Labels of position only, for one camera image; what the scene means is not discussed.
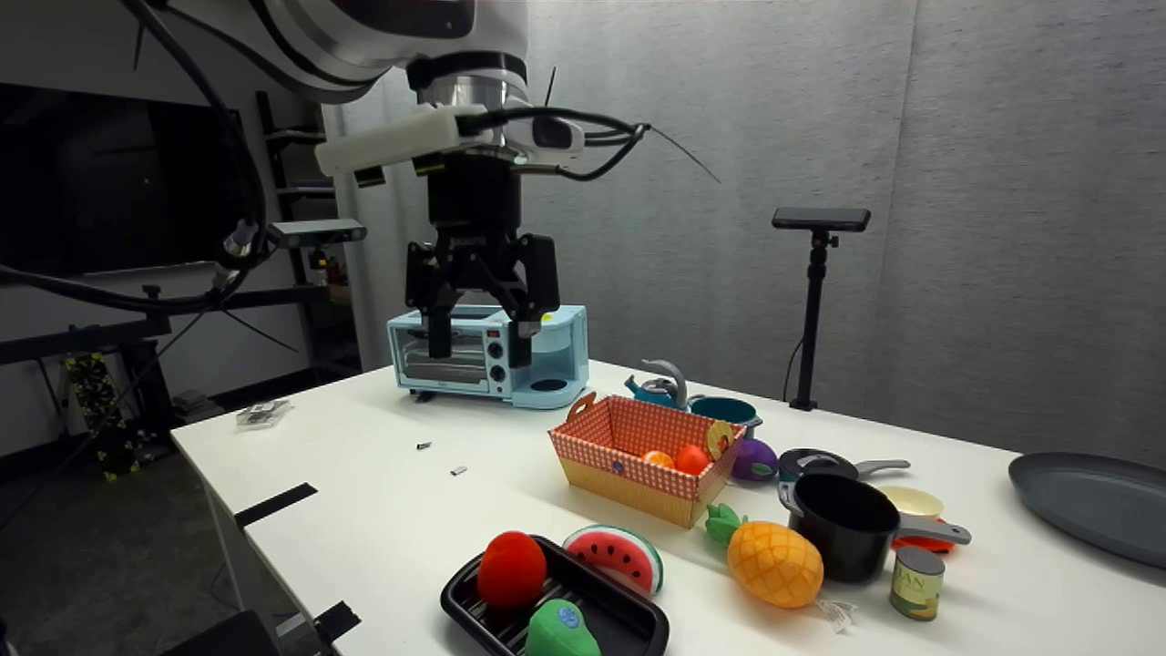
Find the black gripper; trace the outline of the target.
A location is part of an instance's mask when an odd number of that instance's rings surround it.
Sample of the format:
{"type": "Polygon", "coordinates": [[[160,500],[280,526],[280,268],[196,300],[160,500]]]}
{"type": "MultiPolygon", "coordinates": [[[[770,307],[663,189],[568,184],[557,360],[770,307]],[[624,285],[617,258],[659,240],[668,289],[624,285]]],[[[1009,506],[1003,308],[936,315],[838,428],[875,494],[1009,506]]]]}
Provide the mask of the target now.
{"type": "Polygon", "coordinates": [[[511,312],[511,368],[533,360],[540,315],[562,303],[555,240],[522,229],[522,173],[473,151],[421,155],[431,245],[406,249],[403,300],[426,312],[431,357],[450,357],[450,307],[489,290],[511,312]]]}

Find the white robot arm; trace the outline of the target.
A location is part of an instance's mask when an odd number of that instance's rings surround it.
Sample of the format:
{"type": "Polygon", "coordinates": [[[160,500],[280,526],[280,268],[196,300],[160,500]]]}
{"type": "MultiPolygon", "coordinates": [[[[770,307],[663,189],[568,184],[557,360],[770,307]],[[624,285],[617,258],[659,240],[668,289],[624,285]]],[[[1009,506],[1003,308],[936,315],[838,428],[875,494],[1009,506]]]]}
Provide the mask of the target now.
{"type": "Polygon", "coordinates": [[[522,168],[549,148],[529,128],[529,0],[163,0],[241,47],[273,80],[319,100],[352,100],[400,68],[412,119],[318,148],[324,173],[412,160],[438,237],[406,249],[403,303],[426,351],[450,352],[450,308],[483,290],[507,308],[511,363],[533,360],[540,315],[557,307],[555,240],[522,229],[522,168]]]}

